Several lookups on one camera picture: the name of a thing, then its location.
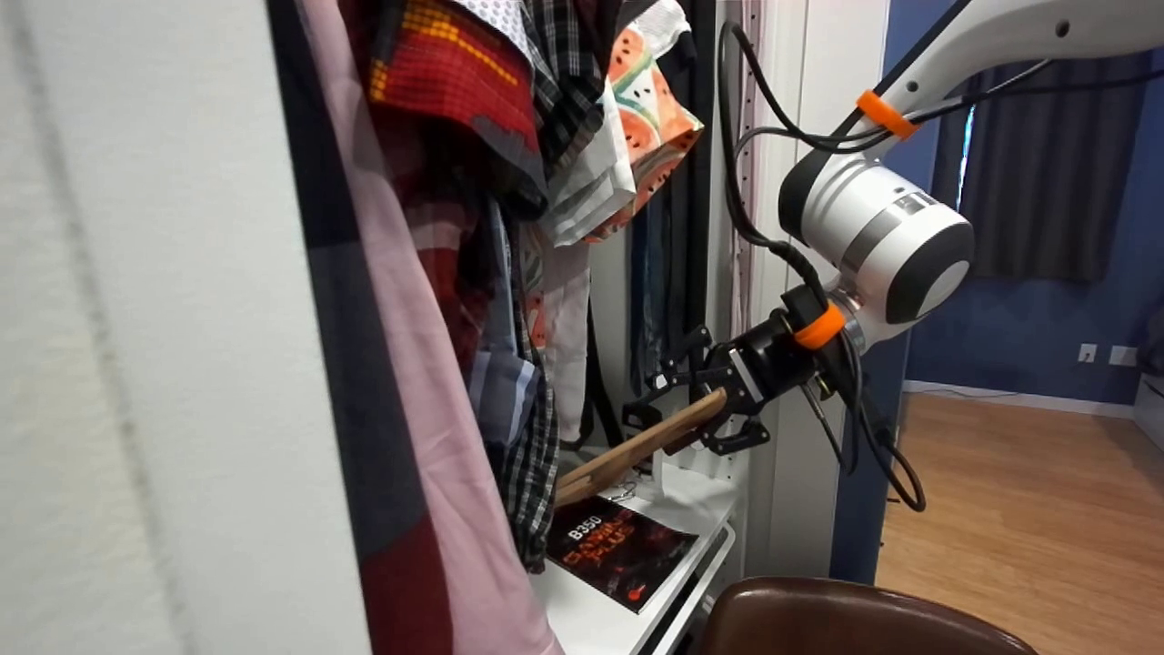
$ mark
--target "dark curtain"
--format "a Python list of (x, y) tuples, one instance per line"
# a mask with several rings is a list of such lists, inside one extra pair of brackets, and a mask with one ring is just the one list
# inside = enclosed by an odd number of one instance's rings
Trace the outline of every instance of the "dark curtain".
[[(1148, 61), (1148, 56), (1060, 61), (1018, 83), (1060, 90), (984, 103), (941, 123), (936, 194), (960, 199), (976, 221), (977, 278), (1103, 280), (1146, 86), (1067, 86), (1126, 79)], [(1025, 64), (992, 69), (968, 90), (1018, 69)]]

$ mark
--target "wooden stick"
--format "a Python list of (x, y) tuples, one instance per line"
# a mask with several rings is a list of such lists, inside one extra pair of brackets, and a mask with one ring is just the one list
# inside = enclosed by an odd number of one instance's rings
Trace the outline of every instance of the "wooden stick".
[(584, 467), (563, 473), (558, 479), (554, 505), (583, 504), (616, 479), (622, 479), (637, 462), (650, 457), (658, 449), (670, 449), (695, 431), (702, 431), (709, 417), (718, 417), (726, 409), (726, 391), (712, 391), (697, 396), (697, 404), (689, 404), (683, 413), (653, 424), (650, 431), (637, 434), (634, 440), (589, 457)]

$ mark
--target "red book cover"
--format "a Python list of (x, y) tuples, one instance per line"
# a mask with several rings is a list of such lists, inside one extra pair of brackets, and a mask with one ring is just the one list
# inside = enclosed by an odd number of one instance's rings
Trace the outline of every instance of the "red book cover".
[(629, 610), (639, 610), (691, 544), (695, 535), (674, 530), (645, 513), (607, 497), (584, 497), (558, 510), (550, 562)]

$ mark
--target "white wall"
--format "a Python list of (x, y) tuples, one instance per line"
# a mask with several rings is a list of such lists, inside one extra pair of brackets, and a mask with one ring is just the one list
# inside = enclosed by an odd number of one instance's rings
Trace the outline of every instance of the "white wall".
[[(761, 57), (783, 107), (806, 131), (832, 131), (873, 86), (883, 69), (889, 0), (783, 0), (761, 3)], [(764, 232), (778, 231), (778, 182), (806, 149), (767, 137), (753, 153), (753, 217)], [(795, 278), (771, 255), (753, 255), (753, 319), (764, 319)], [(827, 409), (832, 434), (844, 431), (844, 409)], [(787, 393), (764, 413), (776, 449), (753, 454), (747, 510), (748, 576), (827, 576), (832, 556), (838, 457), (823, 427), (801, 393)]]
[(263, 3), (0, 14), (4, 652), (367, 652)]

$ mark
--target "black chair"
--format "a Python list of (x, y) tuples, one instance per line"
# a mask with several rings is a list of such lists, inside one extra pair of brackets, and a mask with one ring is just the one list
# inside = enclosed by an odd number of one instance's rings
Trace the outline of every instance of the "black chair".
[(855, 584), (753, 580), (718, 597), (697, 655), (1031, 655), (976, 616)]

